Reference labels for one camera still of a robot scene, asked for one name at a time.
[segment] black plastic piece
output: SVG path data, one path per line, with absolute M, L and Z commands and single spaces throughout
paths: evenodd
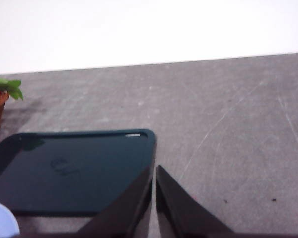
M 13 135 L 0 144 L 0 203 L 17 215 L 96 215 L 153 168 L 154 145 L 143 129 Z
M 298 238 L 234 233 L 194 201 L 162 166 L 156 171 L 156 206 L 162 238 Z

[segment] white backdrop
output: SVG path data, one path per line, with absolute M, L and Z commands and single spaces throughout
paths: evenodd
M 298 52 L 298 0 L 0 0 L 0 74 Z

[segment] scratch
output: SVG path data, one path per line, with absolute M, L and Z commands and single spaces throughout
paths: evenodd
M 280 96 L 278 96 L 278 101 L 279 101 L 279 103 L 280 103 L 280 106 L 282 107 L 283 112 L 285 113 L 285 117 L 286 117 L 286 119 L 287 119 L 287 122 L 288 122 L 288 124 L 289 124 L 289 126 L 290 126 L 290 128 L 291 128 L 291 130 L 292 130 L 292 132 L 293 132 L 293 135 L 294 135 L 294 137 L 295 137 L 295 140 L 296 140 L 296 142 L 297 142 L 297 144 L 298 144 L 298 136 L 297 136 L 297 134 L 296 134 L 296 132 L 295 132 L 295 130 L 294 130 L 294 126 L 293 126 L 293 124 L 292 124 L 292 121 L 291 121 L 290 118 L 289 118 L 289 115 L 288 115 L 288 113 L 287 113 L 287 111 L 286 111 L 285 106 L 283 105 L 283 102 L 282 102 L 282 99 L 280 98 Z
M 257 86 L 255 86 L 252 90 L 250 90 L 244 97 L 242 97 L 235 105 L 233 105 L 229 110 L 227 110 L 223 116 L 214 124 L 214 126 L 206 133 L 204 138 L 201 140 L 199 145 L 196 147 L 196 149 L 193 151 L 192 156 L 189 158 L 189 161 L 187 162 L 186 166 L 184 167 L 184 170 L 180 176 L 179 181 L 182 179 L 184 173 L 187 171 L 193 157 L 195 156 L 195 153 L 198 151 L 198 149 L 202 146 L 203 142 L 208 138 L 209 134 L 218 126 L 218 124 L 226 117 L 228 113 L 233 111 L 241 102 L 243 102 L 249 95 L 251 95 L 259 86 L 263 85 L 263 81 L 261 81 Z

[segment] black angled object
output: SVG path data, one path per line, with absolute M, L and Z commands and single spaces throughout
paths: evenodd
M 162 166 L 156 171 L 156 206 L 162 238 L 298 238 L 234 233 L 194 201 Z

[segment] gray countertop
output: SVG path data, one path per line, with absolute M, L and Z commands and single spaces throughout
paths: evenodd
M 237 232 L 298 234 L 298 54 L 8 75 L 18 132 L 149 128 L 156 164 Z M 153 198 L 149 237 L 159 237 Z M 88 220 L 18 218 L 36 231 Z

